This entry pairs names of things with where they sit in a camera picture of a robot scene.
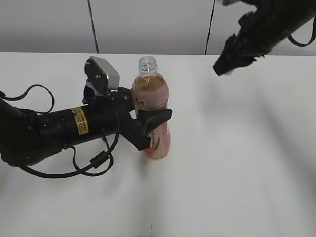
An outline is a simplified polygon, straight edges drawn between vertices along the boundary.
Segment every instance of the label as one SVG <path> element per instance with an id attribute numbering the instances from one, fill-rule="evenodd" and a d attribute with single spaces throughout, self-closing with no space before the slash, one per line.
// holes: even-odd
<path id="1" fill-rule="evenodd" d="M 78 129 L 78 134 L 84 135 L 84 134 L 89 133 L 88 122 L 83 112 L 83 109 L 81 107 L 77 107 L 71 110 L 74 113 L 74 118 L 76 120 L 76 125 Z"/>

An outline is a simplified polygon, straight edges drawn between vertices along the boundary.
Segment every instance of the bottle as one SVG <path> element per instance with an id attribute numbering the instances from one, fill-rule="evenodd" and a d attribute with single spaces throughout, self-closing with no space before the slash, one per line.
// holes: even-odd
<path id="1" fill-rule="evenodd" d="M 157 72 L 155 58 L 142 57 L 139 60 L 139 73 L 132 86 L 136 115 L 138 110 L 166 109 L 169 88 L 163 76 Z M 168 154 L 171 141 L 168 122 L 156 128 L 149 136 L 151 146 L 144 150 L 148 157 L 162 158 Z"/>

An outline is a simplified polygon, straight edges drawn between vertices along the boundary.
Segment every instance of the cable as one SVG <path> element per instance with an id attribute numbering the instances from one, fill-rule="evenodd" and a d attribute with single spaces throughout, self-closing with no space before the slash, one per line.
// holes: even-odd
<path id="1" fill-rule="evenodd" d="M 106 136 L 105 135 L 102 135 L 102 140 L 105 142 L 108 150 L 106 151 L 105 153 L 105 157 L 109 157 L 110 159 L 110 163 L 109 163 L 109 166 L 106 170 L 102 171 L 102 172 L 99 172 L 99 173 L 89 173 L 89 172 L 83 172 L 82 174 L 85 175 L 85 176 L 89 176 L 89 177 L 97 177 L 97 176 L 100 176 L 100 175 L 103 175 L 105 174 L 106 172 L 109 171 L 109 169 L 113 166 L 113 163 L 114 163 L 114 160 L 113 160 L 113 156 L 111 154 L 111 152 L 113 151 L 114 147 L 117 145 L 118 143 L 118 140 L 119 140 L 119 131 L 120 131 L 120 122 L 119 122 L 119 115 L 118 115 L 118 112 L 116 110 L 116 108 L 113 106 L 113 110 L 114 110 L 114 113 L 116 115 L 116 122 L 117 122 L 117 132 L 115 134 L 115 138 L 114 138 L 114 141 L 111 145 L 111 147 L 109 147 L 109 143 L 108 143 L 108 140 L 106 139 Z M 75 160 L 75 156 L 73 156 L 73 166 L 74 168 L 78 171 L 80 170 L 80 168 L 77 166 L 76 164 L 76 160 Z"/>
<path id="2" fill-rule="evenodd" d="M 27 96 L 27 94 L 30 92 L 30 90 L 34 87 L 41 87 L 41 88 L 44 88 L 50 95 L 51 97 L 51 107 L 50 109 L 47 111 L 47 112 L 40 112 L 40 111 L 35 111 L 35 113 L 37 114 L 48 114 L 49 112 L 51 112 L 55 106 L 55 98 L 54 98 L 54 95 L 50 92 L 49 89 L 47 89 L 45 86 L 43 85 L 31 85 L 22 95 L 20 96 L 17 96 L 17 97 L 6 97 L 6 95 L 1 92 L 0 93 L 0 98 L 4 99 L 4 100 L 8 100 L 8 101 L 18 101 L 18 100 L 22 100 L 25 98 L 25 96 Z"/>
<path id="3" fill-rule="evenodd" d="M 72 146 L 69 146 L 68 148 L 71 148 L 74 150 L 74 155 L 73 155 L 73 158 L 76 156 L 76 149 Z M 29 174 L 33 174 L 37 177 L 40 177 L 40 178 L 47 178 L 47 179 L 63 179 L 63 178 L 70 178 L 70 177 L 74 177 L 78 174 L 82 174 L 83 172 L 86 172 L 90 169 L 93 168 L 93 165 L 90 164 L 88 165 L 87 167 L 83 168 L 83 169 L 80 169 L 80 170 L 77 170 L 77 171 L 74 171 L 74 172 L 70 172 L 70 173 L 65 173 L 65 174 L 46 174 L 46 173 L 42 173 L 42 172 L 39 172 L 39 171 L 36 171 L 36 170 L 33 170 L 27 166 L 18 166 L 20 169 L 24 170 L 25 172 L 29 173 Z"/>
<path id="4" fill-rule="evenodd" d="M 111 145 L 111 147 L 109 147 L 108 151 L 105 153 L 105 157 L 108 157 L 111 152 L 113 151 L 113 149 L 115 148 L 115 146 L 117 145 L 118 143 L 118 140 L 119 140 L 119 131 L 120 131 L 120 122 L 119 122 L 119 115 L 118 115 L 118 112 L 116 110 L 116 108 L 113 106 L 113 109 L 114 109 L 114 113 L 115 113 L 115 116 L 116 116 L 116 120 L 117 120 L 117 132 L 115 134 L 115 138 L 114 138 L 114 141 Z M 25 172 L 29 173 L 29 174 L 33 174 L 37 177 L 40 177 L 40 178 L 48 178 L 48 179 L 62 179 L 62 178 L 70 178 L 70 177 L 74 177 L 76 175 L 79 175 L 79 174 L 84 174 L 86 176 L 90 176 L 90 177 L 95 177 L 95 176 L 99 176 L 99 175 L 102 175 L 102 174 L 105 174 L 112 166 L 113 166 L 113 157 L 111 158 L 110 157 L 110 164 L 109 164 L 109 167 L 108 169 L 100 172 L 100 173 L 88 173 L 87 171 L 94 168 L 94 165 L 93 164 L 90 164 L 88 165 L 87 167 L 83 168 L 83 169 L 80 169 L 76 162 L 75 162 L 75 156 L 76 156 L 76 149 L 73 147 L 73 146 L 67 146 L 67 148 L 71 148 L 74 150 L 74 155 L 73 155 L 73 165 L 76 169 L 76 171 L 74 172 L 70 172 L 70 173 L 65 173 L 65 174 L 46 174 L 46 173 L 42 173 L 42 172 L 39 172 L 39 171 L 36 171 L 36 170 L 33 170 L 27 166 L 18 166 L 19 168 L 21 168 L 22 170 L 24 170 Z"/>
<path id="5" fill-rule="evenodd" d="M 310 41 L 307 43 L 307 44 L 303 44 L 303 43 L 299 43 L 297 42 L 292 35 L 290 35 L 288 37 L 288 39 L 291 41 L 292 44 L 294 44 L 295 46 L 298 46 L 298 47 L 306 47 L 308 45 L 310 45 L 311 43 L 314 42 L 314 40 L 316 39 L 316 17 L 314 18 L 314 21 L 313 21 L 313 31 L 312 31 L 312 37 L 310 39 Z"/>
<path id="6" fill-rule="evenodd" d="M 104 137 L 105 141 L 106 141 L 106 145 L 107 145 L 107 148 L 109 149 L 109 143 L 108 141 L 106 140 L 106 138 Z M 114 163 L 114 160 L 113 160 L 113 155 L 110 153 L 109 154 L 109 166 L 106 170 L 102 171 L 102 172 L 99 172 L 99 173 L 89 173 L 89 172 L 83 172 L 82 174 L 85 175 L 85 176 L 89 176 L 89 177 L 97 177 L 97 176 L 100 176 L 100 175 L 103 175 L 105 174 L 106 172 L 108 172 L 112 166 L 113 166 L 113 163 Z M 78 167 L 78 165 L 76 164 L 76 161 L 75 161 L 75 158 L 73 158 L 73 166 L 76 170 L 80 170 L 80 168 Z"/>
<path id="7" fill-rule="evenodd" d="M 96 33 L 95 33 L 94 21 L 93 21 L 93 17 L 92 17 L 92 10 L 91 10 L 90 0 L 87 0 L 87 2 L 88 2 L 88 8 L 89 8 L 90 21 L 91 21 L 91 25 L 92 25 L 92 32 L 93 32 L 93 37 L 94 37 L 94 44 L 95 44 L 95 48 L 96 48 L 97 53 L 99 53 L 98 40 L 97 40 L 97 35 L 96 35 Z"/>
<path id="8" fill-rule="evenodd" d="M 213 21 L 214 9 L 215 9 L 215 0 L 214 0 L 214 3 L 213 3 L 213 8 L 212 8 L 211 19 L 210 19 L 210 22 L 209 22 L 209 29 L 208 29 L 208 35 L 207 35 L 206 48 L 205 48 L 205 55 L 207 54 L 209 37 L 210 37 L 210 34 L 211 34 L 211 27 L 212 27 L 212 21 Z"/>

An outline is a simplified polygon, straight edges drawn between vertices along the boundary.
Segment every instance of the beverage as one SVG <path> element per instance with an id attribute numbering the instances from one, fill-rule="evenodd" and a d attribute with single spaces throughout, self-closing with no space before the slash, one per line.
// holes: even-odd
<path id="1" fill-rule="evenodd" d="M 154 57 L 145 56 L 139 60 L 139 75 L 132 87 L 132 97 L 136 114 L 138 110 L 166 109 L 169 88 L 163 76 L 157 72 Z M 170 132 L 168 123 L 156 128 L 150 135 L 151 146 L 144 150 L 151 158 L 161 158 L 169 152 Z"/>

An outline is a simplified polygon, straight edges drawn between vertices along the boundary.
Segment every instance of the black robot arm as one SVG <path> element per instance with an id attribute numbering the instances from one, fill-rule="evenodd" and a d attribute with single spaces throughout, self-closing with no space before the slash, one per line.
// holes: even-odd
<path id="1" fill-rule="evenodd" d="M 90 57 L 85 72 L 88 76 L 83 98 L 85 105 L 77 108 L 39 114 L 33 110 L 15 108 L 5 101 L 24 98 L 34 86 L 16 98 L 7 98 L 4 93 L 0 93 L 0 152 L 3 161 L 40 177 L 72 177 L 107 161 L 119 134 L 138 150 L 148 148 L 148 134 L 171 119 L 172 110 L 164 109 L 140 110 L 138 119 L 133 120 L 129 113 L 135 109 L 131 90 L 118 87 L 119 75 L 106 60 Z M 105 138 L 110 134 L 116 134 L 110 149 L 98 154 L 90 161 L 91 165 L 82 170 L 54 175 L 28 167 L 62 149 L 73 148 L 74 145 Z"/>
<path id="2" fill-rule="evenodd" d="M 238 67 L 245 67 L 257 57 L 268 54 L 285 38 L 297 46 L 291 36 L 316 15 L 315 0 L 240 0 L 257 7 L 256 12 L 245 14 L 240 20 L 239 34 L 230 36 L 214 65 L 217 75 Z M 315 39 L 316 28 L 310 43 Z"/>

